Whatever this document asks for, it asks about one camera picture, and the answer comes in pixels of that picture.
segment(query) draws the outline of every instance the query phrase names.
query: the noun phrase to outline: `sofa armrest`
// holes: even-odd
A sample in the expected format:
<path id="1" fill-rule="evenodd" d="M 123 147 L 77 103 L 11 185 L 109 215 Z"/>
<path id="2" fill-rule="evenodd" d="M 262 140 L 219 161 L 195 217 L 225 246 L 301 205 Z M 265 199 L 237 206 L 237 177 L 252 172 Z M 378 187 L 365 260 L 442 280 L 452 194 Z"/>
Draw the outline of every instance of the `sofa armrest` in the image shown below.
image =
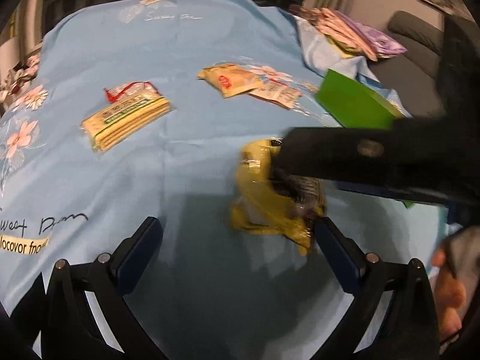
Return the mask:
<path id="1" fill-rule="evenodd" d="M 390 32 L 415 40 L 439 56 L 442 54 L 443 32 L 411 13 L 395 12 L 387 28 Z"/>

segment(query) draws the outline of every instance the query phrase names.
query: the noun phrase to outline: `packaged food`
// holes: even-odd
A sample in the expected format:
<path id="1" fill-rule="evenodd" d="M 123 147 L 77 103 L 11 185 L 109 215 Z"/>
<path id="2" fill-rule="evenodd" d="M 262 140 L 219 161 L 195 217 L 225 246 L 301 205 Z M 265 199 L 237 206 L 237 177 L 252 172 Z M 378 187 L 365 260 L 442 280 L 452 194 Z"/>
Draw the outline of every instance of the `packaged food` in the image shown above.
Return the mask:
<path id="1" fill-rule="evenodd" d="M 237 64 L 206 67 L 198 74 L 198 78 L 219 89 L 223 97 L 239 95 L 263 85 L 263 81 L 255 73 L 242 69 Z"/>
<path id="2" fill-rule="evenodd" d="M 270 79 L 261 88 L 251 91 L 249 95 L 292 109 L 302 93 L 282 82 Z"/>
<path id="3" fill-rule="evenodd" d="M 241 196 L 231 209 L 234 229 L 250 234 L 282 234 L 303 256 L 312 247 L 313 221 L 323 216 L 326 201 L 321 180 L 274 175 L 271 158 L 280 150 L 277 139 L 252 142 L 242 150 L 237 170 Z"/>
<path id="4" fill-rule="evenodd" d="M 157 89 L 150 81 L 128 82 L 112 89 L 104 88 L 103 90 L 105 91 L 106 99 L 111 103 L 114 103 L 128 96 L 133 96 L 143 90 L 159 95 Z"/>
<path id="5" fill-rule="evenodd" d="M 143 89 L 85 119 L 82 127 L 92 140 L 93 148 L 105 152 L 168 111 L 167 98 Z"/>

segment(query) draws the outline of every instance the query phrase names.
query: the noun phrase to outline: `yellow snack bag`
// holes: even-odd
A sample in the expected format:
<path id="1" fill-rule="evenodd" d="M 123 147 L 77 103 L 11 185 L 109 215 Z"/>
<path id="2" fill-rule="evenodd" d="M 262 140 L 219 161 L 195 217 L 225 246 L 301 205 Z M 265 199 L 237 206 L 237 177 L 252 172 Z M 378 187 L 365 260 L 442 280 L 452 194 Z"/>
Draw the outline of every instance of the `yellow snack bag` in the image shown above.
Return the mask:
<path id="1" fill-rule="evenodd" d="M 205 67 L 198 74 L 198 78 L 208 81 L 219 89 L 225 98 L 260 88 L 263 85 L 263 81 L 255 73 L 242 69 L 237 64 Z"/>
<path id="2" fill-rule="evenodd" d="M 124 97 L 82 122 L 95 150 L 105 152 L 152 120 L 170 111 L 170 101 L 142 90 Z"/>
<path id="3" fill-rule="evenodd" d="M 251 91 L 249 95 L 291 109 L 302 93 L 284 83 L 271 79 L 263 84 L 261 88 Z"/>
<path id="4" fill-rule="evenodd" d="M 309 205 L 314 215 L 323 216 L 326 210 L 325 196 L 318 179 L 308 186 L 311 188 L 316 184 L 312 188 L 314 199 L 307 204 L 297 204 L 293 198 L 280 195 L 274 189 L 269 178 L 270 164 L 271 157 L 279 149 L 269 139 L 252 142 L 243 148 L 243 161 L 237 170 L 241 197 L 232 205 L 231 225 L 250 234 L 283 234 L 297 244 L 303 256 L 313 243 L 311 224 L 301 211 L 305 205 Z"/>

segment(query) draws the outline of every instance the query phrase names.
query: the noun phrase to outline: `human hand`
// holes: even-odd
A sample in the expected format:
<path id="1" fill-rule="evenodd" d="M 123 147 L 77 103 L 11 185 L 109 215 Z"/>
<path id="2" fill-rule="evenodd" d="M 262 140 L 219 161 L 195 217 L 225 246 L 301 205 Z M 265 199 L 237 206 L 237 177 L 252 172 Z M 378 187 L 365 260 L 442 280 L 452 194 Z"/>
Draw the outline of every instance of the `human hand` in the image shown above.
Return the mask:
<path id="1" fill-rule="evenodd" d="M 452 272 L 446 265 L 444 249 L 440 248 L 435 252 L 431 263 L 433 266 L 440 268 L 433 290 L 433 298 L 435 299 L 438 317 L 440 341 L 443 341 L 458 332 L 462 327 L 462 321 L 457 314 L 457 309 L 467 300 L 467 291 L 462 282 L 453 277 Z"/>

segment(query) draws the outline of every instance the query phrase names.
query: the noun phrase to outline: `red logo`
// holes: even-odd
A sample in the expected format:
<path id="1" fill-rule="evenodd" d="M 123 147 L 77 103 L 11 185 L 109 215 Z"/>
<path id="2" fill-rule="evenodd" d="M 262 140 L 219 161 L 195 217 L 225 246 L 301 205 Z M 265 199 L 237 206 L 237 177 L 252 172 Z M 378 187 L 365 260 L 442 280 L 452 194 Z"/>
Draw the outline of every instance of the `red logo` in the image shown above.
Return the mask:
<path id="1" fill-rule="evenodd" d="M 219 76 L 218 81 L 220 81 L 225 89 L 228 89 L 232 86 L 231 81 L 225 76 Z"/>

